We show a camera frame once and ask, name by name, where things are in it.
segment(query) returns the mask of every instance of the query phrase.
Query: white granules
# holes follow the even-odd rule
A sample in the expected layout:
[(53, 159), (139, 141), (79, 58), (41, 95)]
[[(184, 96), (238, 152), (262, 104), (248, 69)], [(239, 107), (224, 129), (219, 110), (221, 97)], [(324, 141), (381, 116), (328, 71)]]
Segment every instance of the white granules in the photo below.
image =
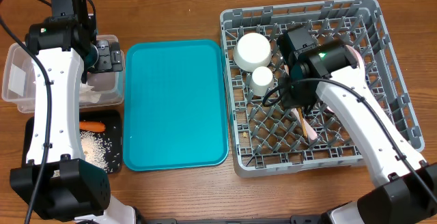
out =
[(85, 161), (105, 171), (108, 170), (108, 162), (104, 159), (106, 148), (103, 147), (103, 138), (95, 137), (93, 132), (81, 131), (81, 143)]

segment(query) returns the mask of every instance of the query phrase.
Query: white round object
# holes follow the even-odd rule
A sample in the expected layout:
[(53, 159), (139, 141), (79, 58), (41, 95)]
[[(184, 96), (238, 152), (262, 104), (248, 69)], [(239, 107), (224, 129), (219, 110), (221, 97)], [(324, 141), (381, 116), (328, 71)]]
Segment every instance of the white round object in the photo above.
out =
[(234, 61), (244, 71), (267, 66), (271, 59), (270, 43), (259, 33), (245, 34), (234, 48)]
[(251, 77), (249, 87), (256, 96), (264, 96), (269, 87), (273, 87), (272, 70), (265, 66), (256, 68)]

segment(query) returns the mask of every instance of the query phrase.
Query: white paper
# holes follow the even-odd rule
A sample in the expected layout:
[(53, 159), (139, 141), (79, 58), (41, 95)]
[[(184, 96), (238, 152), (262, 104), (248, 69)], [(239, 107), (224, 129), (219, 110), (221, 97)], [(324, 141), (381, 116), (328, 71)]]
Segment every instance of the white paper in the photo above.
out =
[(12, 64), (8, 89), (23, 97), (25, 93), (25, 82), (26, 72)]

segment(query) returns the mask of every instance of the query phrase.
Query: orange object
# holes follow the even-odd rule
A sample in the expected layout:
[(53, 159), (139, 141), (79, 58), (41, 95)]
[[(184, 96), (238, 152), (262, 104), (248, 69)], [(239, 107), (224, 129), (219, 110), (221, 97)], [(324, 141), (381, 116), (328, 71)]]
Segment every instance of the orange object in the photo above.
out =
[(106, 127), (101, 122), (79, 122), (79, 129), (90, 132), (104, 132)]

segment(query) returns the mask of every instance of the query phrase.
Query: clear plastic container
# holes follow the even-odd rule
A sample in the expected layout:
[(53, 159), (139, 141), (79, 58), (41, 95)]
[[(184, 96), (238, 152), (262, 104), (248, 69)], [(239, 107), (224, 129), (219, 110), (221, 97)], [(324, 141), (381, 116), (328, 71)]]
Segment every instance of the clear plastic container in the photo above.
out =
[[(118, 42), (115, 36), (97, 36), (97, 40)], [(79, 108), (117, 105), (124, 100), (124, 70), (100, 74), (88, 74), (87, 92), (79, 94)], [(14, 102), (22, 113), (35, 111), (35, 74), (30, 56), (17, 44), (11, 45), (3, 73), (1, 97), (6, 102)]]

